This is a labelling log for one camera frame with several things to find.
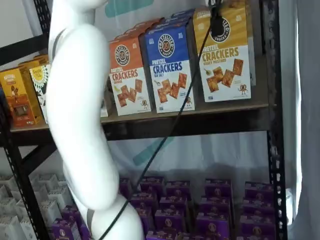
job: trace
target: shelf upright post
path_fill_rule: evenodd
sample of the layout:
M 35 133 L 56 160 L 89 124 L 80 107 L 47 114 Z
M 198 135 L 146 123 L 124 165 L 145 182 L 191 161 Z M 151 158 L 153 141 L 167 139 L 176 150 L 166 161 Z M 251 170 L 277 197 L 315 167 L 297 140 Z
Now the shelf upright post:
M 280 55 L 279 0 L 263 1 L 263 26 L 268 75 L 269 121 L 267 131 L 270 183 L 274 187 L 276 239 L 288 240 L 286 177 Z

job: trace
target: purple box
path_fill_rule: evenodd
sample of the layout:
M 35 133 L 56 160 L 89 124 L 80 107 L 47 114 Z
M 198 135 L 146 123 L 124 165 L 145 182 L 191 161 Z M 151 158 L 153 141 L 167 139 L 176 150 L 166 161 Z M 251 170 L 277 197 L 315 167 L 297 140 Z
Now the purple box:
M 81 214 L 76 205 L 67 205 L 61 212 L 62 218 L 64 220 L 73 220 L 76 222 L 76 226 L 80 229 L 81 225 L 84 223 Z
M 178 235 L 175 231 L 149 231 L 145 240 L 177 240 Z
M 275 215 L 275 208 L 271 202 L 244 198 L 242 207 L 245 214 L 253 214 L 258 216 Z
M 275 236 L 275 218 L 244 213 L 240 217 L 240 229 L 241 233 L 247 235 Z
M 226 214 L 199 212 L 196 217 L 196 230 L 200 234 L 215 237 L 216 240 L 230 240 L 229 219 Z
M 276 240 L 274 236 L 241 235 L 236 240 Z
M 168 196 L 186 196 L 188 202 L 191 202 L 190 181 L 168 181 L 165 186 Z
M 52 232 L 56 239 L 77 240 L 80 237 L 76 221 L 57 218 L 52 223 Z
M 248 199 L 273 202 L 274 187 L 267 183 L 246 181 L 244 187 L 244 196 Z
M 135 208 L 145 209 L 151 208 L 152 213 L 155 213 L 159 208 L 157 194 L 155 192 L 138 192 L 132 195 L 131 205 Z
M 154 215 L 156 228 L 159 230 L 186 231 L 184 212 L 177 209 L 158 209 Z
M 144 235 L 146 235 L 148 231 L 154 230 L 155 224 L 154 224 L 154 219 L 152 217 L 151 207 L 146 207 L 146 208 L 136 207 L 135 210 L 137 211 L 141 219 Z
M 132 193 L 132 186 L 129 178 L 120 178 L 119 191 L 126 199 L 129 198 Z
M 166 195 L 166 181 L 163 176 L 145 176 L 140 187 L 142 192 L 155 191 L 158 198 Z

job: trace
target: circular logo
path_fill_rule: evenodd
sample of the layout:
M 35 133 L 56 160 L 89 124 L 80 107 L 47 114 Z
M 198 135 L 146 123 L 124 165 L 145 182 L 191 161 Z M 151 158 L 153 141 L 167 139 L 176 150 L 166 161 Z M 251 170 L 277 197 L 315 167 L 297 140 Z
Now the circular logo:
M 169 34 L 163 34 L 158 43 L 160 54 L 169 58 L 175 51 L 175 41 Z
M 125 45 L 119 45 L 115 49 L 115 59 L 121 66 L 126 66 L 130 60 L 130 52 Z
M 222 19 L 223 33 L 218 36 L 212 36 L 212 32 L 210 32 L 211 38 L 217 43 L 223 43 L 225 40 L 227 40 L 231 31 L 229 22 L 224 17 Z

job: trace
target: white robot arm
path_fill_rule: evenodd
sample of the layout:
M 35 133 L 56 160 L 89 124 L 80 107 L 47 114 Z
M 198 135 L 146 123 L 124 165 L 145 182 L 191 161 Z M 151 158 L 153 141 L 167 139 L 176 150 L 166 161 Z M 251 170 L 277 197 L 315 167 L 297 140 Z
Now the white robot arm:
M 54 0 L 47 86 L 50 131 L 69 189 L 94 239 L 110 226 L 126 199 L 100 124 L 110 69 L 109 44 L 93 26 L 106 0 Z M 105 240 L 143 240 L 140 218 L 128 205 Z

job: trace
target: black cable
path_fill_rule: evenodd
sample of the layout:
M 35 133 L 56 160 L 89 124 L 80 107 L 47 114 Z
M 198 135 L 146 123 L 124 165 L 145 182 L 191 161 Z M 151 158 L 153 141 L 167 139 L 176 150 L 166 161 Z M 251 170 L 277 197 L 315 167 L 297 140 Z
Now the black cable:
M 189 94 L 191 92 L 191 89 L 192 89 L 192 86 L 193 84 L 195 83 L 195 79 L 196 79 L 196 75 L 198 74 L 198 71 L 199 71 L 199 64 L 200 64 L 200 60 L 201 60 L 201 55 L 202 55 L 202 52 L 204 50 L 204 47 L 205 47 L 205 44 L 206 44 L 206 41 L 208 39 L 208 36 L 209 36 L 209 33 L 211 31 L 211 26 L 213 24 L 213 21 L 215 21 L 218 13 L 219 13 L 219 10 L 220 10 L 220 6 L 221 6 L 221 0 L 217 0 L 217 3 L 216 3 L 216 7 L 213 9 L 213 12 L 212 12 L 212 15 L 211 15 L 211 21 L 210 21 L 210 26 L 206 32 L 206 35 L 204 37 L 204 40 L 203 40 L 203 43 L 202 43 L 202 46 L 200 48 L 200 52 L 199 52 L 199 55 L 198 55 L 198 61 L 197 61 L 197 67 L 195 68 L 195 71 L 193 72 L 193 75 L 192 75 L 192 78 L 191 78 L 191 83 L 190 83 L 190 86 L 189 86 L 189 89 L 188 89 L 188 92 L 186 93 L 186 96 L 185 96 L 185 99 L 183 101 L 183 104 L 182 104 L 182 107 L 178 113 L 178 115 L 176 116 L 175 120 L 174 120 L 174 123 L 172 125 L 172 128 L 169 132 L 169 134 L 164 137 L 162 139 L 162 141 L 160 142 L 159 146 L 156 148 L 156 150 L 154 151 L 152 157 L 150 158 L 149 162 L 147 163 L 147 165 L 145 166 L 142 174 L 140 175 L 138 181 L 136 182 L 135 186 L 133 187 L 133 191 L 131 193 L 131 195 L 128 197 L 128 199 L 125 201 L 124 205 L 122 206 L 122 208 L 120 209 L 120 211 L 118 212 L 118 214 L 115 216 L 114 220 L 112 221 L 112 223 L 110 224 L 110 226 L 106 229 L 106 231 L 104 232 L 104 234 L 99 238 L 99 240 L 103 240 L 104 237 L 110 232 L 110 230 L 113 228 L 113 226 L 116 224 L 116 222 L 118 221 L 118 219 L 120 218 L 121 214 L 124 212 L 124 210 L 126 209 L 127 205 L 129 204 L 133 194 L 138 190 L 138 187 L 139 187 L 139 184 L 140 182 L 142 181 L 143 177 L 145 176 L 148 168 L 150 167 L 150 165 L 152 164 L 153 160 L 155 159 L 155 157 L 157 156 L 158 152 L 160 151 L 160 149 L 162 148 L 162 146 L 165 144 L 166 140 L 168 139 L 168 137 L 170 137 L 173 132 L 175 131 L 175 128 L 177 126 L 177 123 L 179 122 L 180 120 L 180 116 L 185 108 L 185 105 L 187 103 L 187 100 L 188 100 L 188 97 L 189 97 Z

